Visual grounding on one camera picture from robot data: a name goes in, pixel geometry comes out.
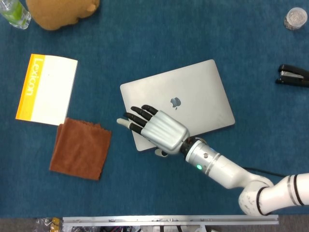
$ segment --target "blue carpet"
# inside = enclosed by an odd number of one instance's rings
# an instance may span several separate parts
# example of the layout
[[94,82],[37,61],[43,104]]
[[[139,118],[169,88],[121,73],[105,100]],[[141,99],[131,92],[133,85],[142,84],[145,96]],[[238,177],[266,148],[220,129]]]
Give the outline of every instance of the blue carpet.
[[[241,166],[309,172],[309,89],[274,84],[282,63],[309,69],[309,25],[283,26],[295,6],[309,11],[305,0],[103,0],[92,17],[54,32],[1,18],[0,217],[242,214],[240,189],[224,189],[181,156],[137,152],[116,124],[122,83],[208,59],[236,124],[202,137]],[[79,61],[68,116],[112,131],[100,181],[48,171],[56,127],[15,120],[31,53]]]

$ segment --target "yellow book cover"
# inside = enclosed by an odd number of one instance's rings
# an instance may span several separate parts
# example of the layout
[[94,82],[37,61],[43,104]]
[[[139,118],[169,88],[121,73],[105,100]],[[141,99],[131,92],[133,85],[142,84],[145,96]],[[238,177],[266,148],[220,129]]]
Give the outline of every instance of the yellow book cover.
[[64,123],[76,67],[77,60],[31,54],[16,119]]

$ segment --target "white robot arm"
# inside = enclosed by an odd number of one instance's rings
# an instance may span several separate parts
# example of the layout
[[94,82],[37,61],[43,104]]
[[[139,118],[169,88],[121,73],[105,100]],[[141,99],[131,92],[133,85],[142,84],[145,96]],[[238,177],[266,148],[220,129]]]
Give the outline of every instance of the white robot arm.
[[159,156],[183,153],[185,160],[227,189],[242,187],[239,205],[250,216],[264,216],[273,210],[293,205],[309,204],[309,174],[287,176],[275,186],[267,178],[239,167],[208,144],[190,137],[188,129],[163,111],[151,106],[133,106],[134,112],[146,120],[125,113],[117,123],[141,134],[159,149]]

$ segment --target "laptop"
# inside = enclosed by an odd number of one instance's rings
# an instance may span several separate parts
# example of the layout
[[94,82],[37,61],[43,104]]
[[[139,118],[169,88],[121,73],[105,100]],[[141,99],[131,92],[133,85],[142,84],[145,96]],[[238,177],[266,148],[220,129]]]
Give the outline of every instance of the laptop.
[[[131,106],[150,105],[184,124],[190,136],[227,127],[235,123],[214,60],[122,84],[126,111]],[[133,137],[138,151],[155,147],[141,135]]]

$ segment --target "stapler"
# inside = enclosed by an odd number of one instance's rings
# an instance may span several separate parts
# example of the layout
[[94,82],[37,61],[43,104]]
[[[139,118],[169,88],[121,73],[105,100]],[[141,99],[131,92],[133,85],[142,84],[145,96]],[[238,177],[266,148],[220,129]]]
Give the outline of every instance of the stapler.
[[282,64],[279,67],[280,77],[276,80],[277,84],[286,84],[292,86],[309,87],[309,71]]

